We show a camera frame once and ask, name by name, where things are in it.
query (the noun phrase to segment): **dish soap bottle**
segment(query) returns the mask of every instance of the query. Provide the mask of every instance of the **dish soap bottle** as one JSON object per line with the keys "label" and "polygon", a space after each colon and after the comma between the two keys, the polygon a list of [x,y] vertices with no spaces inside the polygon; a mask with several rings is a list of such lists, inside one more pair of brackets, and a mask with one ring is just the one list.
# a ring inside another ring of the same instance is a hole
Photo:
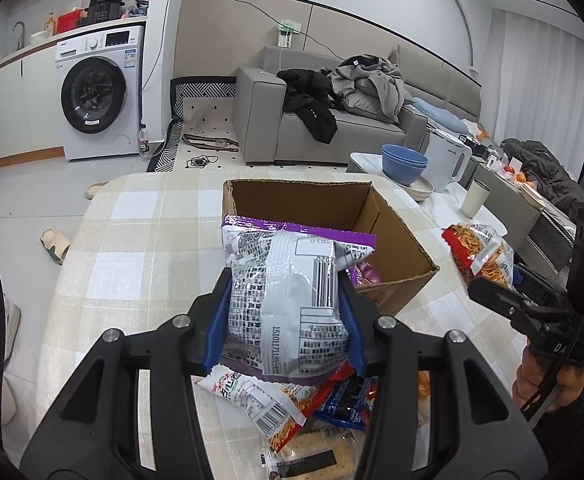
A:
{"label": "dish soap bottle", "polygon": [[46,25],[44,27],[44,30],[47,30],[49,37],[52,37],[52,36],[54,36],[54,32],[55,32],[54,29],[56,28],[56,21],[54,20],[54,12],[48,12],[48,14],[50,15],[50,17],[46,21]]}
{"label": "dish soap bottle", "polygon": [[144,124],[141,124],[141,129],[138,131],[138,152],[143,160],[150,159],[150,136]]}

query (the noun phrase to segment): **blue bowl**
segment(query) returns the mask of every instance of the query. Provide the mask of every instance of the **blue bowl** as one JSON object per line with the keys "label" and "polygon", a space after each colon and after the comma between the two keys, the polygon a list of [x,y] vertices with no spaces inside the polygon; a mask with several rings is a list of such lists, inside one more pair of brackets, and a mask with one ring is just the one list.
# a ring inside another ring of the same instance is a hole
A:
{"label": "blue bowl", "polygon": [[425,170],[425,166],[417,168],[411,166],[408,162],[398,161],[395,158],[388,156],[386,153],[383,153],[382,156],[383,173],[386,174],[390,180],[403,184],[403,186],[409,186],[409,184],[412,184]]}
{"label": "blue bowl", "polygon": [[427,157],[416,150],[410,150],[405,146],[398,146],[396,144],[384,144],[381,147],[381,153],[387,154],[392,158],[411,162],[412,164],[427,164]]}
{"label": "blue bowl", "polygon": [[401,162],[403,164],[407,164],[408,166],[412,166],[414,168],[426,168],[427,167],[427,162],[424,162],[424,163],[414,162],[412,160],[406,160],[405,158],[400,158],[399,156],[390,155],[390,153],[387,153],[387,152],[381,152],[381,155],[386,156],[387,158],[391,158],[392,160],[395,160],[396,162]]}

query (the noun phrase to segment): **red box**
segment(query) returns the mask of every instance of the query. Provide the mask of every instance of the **red box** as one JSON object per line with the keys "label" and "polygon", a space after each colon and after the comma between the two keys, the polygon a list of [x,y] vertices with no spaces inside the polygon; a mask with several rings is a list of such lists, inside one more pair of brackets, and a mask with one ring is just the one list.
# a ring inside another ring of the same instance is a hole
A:
{"label": "red box", "polygon": [[56,20],[56,33],[61,34],[76,28],[76,23],[81,19],[82,10],[74,10],[59,16]]}

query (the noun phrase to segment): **sneaker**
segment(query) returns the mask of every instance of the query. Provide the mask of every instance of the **sneaker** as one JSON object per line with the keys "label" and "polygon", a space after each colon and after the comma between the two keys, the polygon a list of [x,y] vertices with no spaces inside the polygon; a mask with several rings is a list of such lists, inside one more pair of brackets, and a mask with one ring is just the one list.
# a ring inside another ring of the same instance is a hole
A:
{"label": "sneaker", "polygon": [[12,348],[14,346],[14,338],[21,320],[21,311],[18,306],[13,304],[3,295],[5,302],[5,363],[12,355]]}

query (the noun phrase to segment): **washing machine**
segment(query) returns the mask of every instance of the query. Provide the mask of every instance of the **washing machine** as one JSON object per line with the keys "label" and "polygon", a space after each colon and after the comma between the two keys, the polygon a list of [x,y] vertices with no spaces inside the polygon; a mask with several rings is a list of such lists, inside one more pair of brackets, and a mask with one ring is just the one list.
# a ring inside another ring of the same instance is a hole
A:
{"label": "washing machine", "polygon": [[138,153],[143,36],[134,25],[57,43],[66,159]]}

